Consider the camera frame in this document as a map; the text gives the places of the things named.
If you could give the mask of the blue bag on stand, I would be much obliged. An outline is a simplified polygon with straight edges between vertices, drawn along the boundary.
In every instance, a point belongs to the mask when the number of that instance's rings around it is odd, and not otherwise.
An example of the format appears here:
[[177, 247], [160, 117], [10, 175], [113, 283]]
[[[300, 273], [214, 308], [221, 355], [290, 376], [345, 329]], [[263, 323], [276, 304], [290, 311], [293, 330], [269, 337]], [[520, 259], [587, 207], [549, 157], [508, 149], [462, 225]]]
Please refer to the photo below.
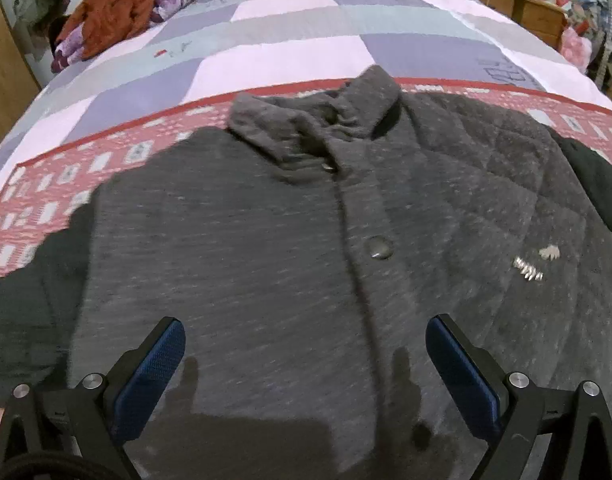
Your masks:
[[49, 29], [67, 10], [71, 0], [12, 0], [13, 31], [25, 55], [39, 61], [49, 50]]

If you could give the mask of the pink plush item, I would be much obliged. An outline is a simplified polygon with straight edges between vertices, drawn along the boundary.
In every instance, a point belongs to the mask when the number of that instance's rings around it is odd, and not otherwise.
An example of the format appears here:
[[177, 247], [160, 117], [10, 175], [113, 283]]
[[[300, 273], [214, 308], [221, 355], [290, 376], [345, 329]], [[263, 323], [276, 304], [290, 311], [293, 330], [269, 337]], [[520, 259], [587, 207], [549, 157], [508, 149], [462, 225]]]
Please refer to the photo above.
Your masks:
[[588, 38], [579, 36], [575, 29], [568, 27], [560, 40], [560, 54], [584, 74], [591, 62], [592, 42]]

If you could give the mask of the purple pink patchwork bedsheet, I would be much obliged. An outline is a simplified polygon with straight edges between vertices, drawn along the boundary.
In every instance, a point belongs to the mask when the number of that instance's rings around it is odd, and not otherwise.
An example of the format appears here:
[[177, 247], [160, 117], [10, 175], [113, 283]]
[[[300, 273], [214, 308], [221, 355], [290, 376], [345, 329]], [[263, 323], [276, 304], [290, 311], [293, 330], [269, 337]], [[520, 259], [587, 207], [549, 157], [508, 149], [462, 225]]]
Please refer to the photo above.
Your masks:
[[351, 78], [371, 65], [610, 107], [560, 53], [478, 0], [195, 0], [54, 76], [0, 144], [0, 191], [21, 162], [124, 122], [230, 92]]

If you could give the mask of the pile of colourful clothes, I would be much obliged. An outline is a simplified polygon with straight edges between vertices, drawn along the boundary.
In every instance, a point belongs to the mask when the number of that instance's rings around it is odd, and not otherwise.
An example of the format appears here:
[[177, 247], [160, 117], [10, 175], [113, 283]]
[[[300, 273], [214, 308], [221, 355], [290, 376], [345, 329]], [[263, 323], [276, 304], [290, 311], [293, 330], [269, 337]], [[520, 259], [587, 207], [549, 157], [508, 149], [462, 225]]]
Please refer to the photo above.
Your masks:
[[571, 0], [568, 25], [591, 44], [584, 70], [602, 91], [612, 82], [612, 0]]

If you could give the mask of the red white checked blanket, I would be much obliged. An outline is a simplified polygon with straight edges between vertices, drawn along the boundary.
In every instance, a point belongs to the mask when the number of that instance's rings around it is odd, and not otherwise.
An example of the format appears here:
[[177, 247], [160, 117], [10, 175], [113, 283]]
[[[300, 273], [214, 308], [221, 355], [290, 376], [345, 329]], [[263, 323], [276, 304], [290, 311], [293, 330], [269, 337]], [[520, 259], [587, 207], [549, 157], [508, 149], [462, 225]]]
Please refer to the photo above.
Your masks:
[[[438, 84], [424, 84], [424, 82], [391, 78], [407, 93], [450, 94], [450, 96], [462, 96], [462, 98], [476, 100], [490, 106], [501, 107], [504, 110], [515, 110], [515, 112], [527, 115], [536, 122], [555, 130], [560, 136], [567, 139], [577, 141], [578, 134], [588, 135], [593, 133], [597, 134], [602, 140], [612, 138], [612, 116], [601, 118], [598, 110], [593, 106], [568, 105], [564, 110], [560, 110], [556, 99], [551, 98], [551, 96], [539, 96], [539, 94], [527, 90], [498, 90], [490, 84], [478, 87], [461, 81], [455, 83], [440, 81]], [[336, 90], [347, 82], [326, 82], [319, 92], [297, 86], [290, 89], [266, 89], [256, 93], [242, 94], [259, 96], [259, 98], [267, 98], [268, 96], [279, 96], [286, 99], [303, 98], [312, 94]], [[4, 192], [0, 204], [0, 278], [4, 278], [29, 264], [36, 249], [44, 240], [49, 235], [64, 230], [68, 226], [73, 212], [87, 203], [93, 191], [102, 183], [112, 179], [116, 174], [144, 165], [149, 158], [187, 139], [196, 130], [225, 128], [230, 108], [238, 96], [228, 96], [221, 101], [209, 99], [196, 106], [184, 105], [176, 108], [170, 115], [155, 115], [143, 119], [141, 122], [131, 122], [125, 131], [114, 132], [109, 136], [95, 136], [88, 141], [79, 142], [65, 148], [65, 150], [39, 159], [36, 164], [20, 168], [12, 178], [7, 191]], [[187, 350], [187, 331], [184, 325], [183, 328], [185, 331], [185, 350]], [[472, 339], [470, 339], [470, 342], [476, 347], [487, 350], [480, 344], [475, 344]], [[125, 352], [139, 347], [140, 344]], [[182, 361], [175, 374], [172, 375], [148, 423], [154, 418], [156, 411], [163, 406], [168, 390], [176, 382], [183, 365], [185, 350]], [[105, 372], [90, 373], [108, 374], [125, 352]], [[504, 368], [496, 358], [494, 359], [503, 368], [504, 372], [513, 372], [513, 370]], [[27, 382], [21, 382], [21, 384], [46, 390], [65, 389], [75, 387], [82, 378], [78, 379], [74, 385], [64, 387], [34, 386], [27, 384]], [[0, 422], [10, 395], [11, 393], [0, 405]], [[153, 479], [141, 470], [129, 453], [131, 444], [134, 444], [143, 436], [146, 426], [138, 439], [129, 441], [124, 445], [124, 450], [140, 474], [138, 479]], [[474, 472], [484, 457], [488, 444], [471, 434], [470, 436], [484, 445], [484, 451], [482, 451], [473, 470]], [[540, 479], [538, 471], [545, 458], [548, 442], [550, 442], [550, 438], [545, 434], [537, 437], [528, 463], [519, 479]], [[474, 479], [472, 477], [473, 472], [465, 479]]]

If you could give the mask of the wooden bedside cabinet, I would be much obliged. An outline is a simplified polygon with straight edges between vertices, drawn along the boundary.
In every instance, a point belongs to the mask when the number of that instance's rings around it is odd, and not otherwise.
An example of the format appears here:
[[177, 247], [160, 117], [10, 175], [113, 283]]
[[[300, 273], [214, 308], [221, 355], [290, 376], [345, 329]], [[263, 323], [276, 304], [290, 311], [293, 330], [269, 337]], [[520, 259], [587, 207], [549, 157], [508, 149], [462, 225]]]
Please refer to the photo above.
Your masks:
[[555, 50], [560, 49], [567, 18], [563, 9], [543, 0], [478, 0]]

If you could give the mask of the grey quilted coat black sleeves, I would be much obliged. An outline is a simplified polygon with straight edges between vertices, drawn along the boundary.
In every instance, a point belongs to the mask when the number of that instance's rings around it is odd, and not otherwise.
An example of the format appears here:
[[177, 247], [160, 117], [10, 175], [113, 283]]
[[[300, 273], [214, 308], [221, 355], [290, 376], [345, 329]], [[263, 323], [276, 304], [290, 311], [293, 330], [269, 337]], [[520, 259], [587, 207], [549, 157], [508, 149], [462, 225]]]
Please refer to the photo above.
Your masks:
[[465, 479], [425, 350], [447, 313], [542, 387], [612, 415], [612, 165], [515, 110], [371, 67], [102, 183], [0, 278], [0, 405], [105, 372], [160, 318], [187, 350], [129, 453], [153, 479]]

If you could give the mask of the wooden wardrobe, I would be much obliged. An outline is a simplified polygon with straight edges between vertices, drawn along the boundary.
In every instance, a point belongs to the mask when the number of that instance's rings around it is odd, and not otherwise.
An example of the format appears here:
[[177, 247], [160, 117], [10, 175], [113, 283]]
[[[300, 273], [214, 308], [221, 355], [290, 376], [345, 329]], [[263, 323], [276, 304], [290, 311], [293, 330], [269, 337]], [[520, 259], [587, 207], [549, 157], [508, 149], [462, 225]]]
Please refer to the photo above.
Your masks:
[[18, 50], [0, 0], [0, 142], [39, 90], [35, 76]]

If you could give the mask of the rust red knitted garment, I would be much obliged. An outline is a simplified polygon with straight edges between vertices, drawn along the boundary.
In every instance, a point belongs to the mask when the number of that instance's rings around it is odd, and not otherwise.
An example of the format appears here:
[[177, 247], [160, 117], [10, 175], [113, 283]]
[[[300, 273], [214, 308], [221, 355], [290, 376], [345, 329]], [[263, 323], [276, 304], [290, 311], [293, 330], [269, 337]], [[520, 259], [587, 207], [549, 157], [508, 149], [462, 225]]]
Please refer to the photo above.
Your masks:
[[155, 0], [82, 0], [56, 38], [57, 70], [94, 58], [149, 28]]

